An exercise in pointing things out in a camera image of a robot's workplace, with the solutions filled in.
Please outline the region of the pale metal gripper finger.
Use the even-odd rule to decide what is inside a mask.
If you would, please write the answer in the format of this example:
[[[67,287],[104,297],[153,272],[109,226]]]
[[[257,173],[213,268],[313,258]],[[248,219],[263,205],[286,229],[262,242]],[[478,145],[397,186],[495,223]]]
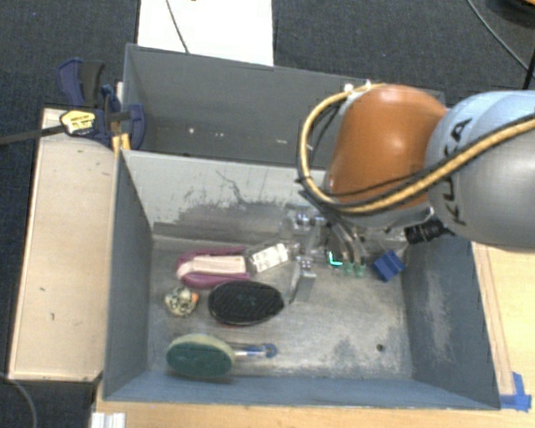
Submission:
[[[298,250],[296,242],[259,245],[247,253],[247,269],[255,275],[269,272],[293,261]]]
[[[317,273],[312,258],[298,257],[291,277],[289,303],[307,303],[316,283]]]

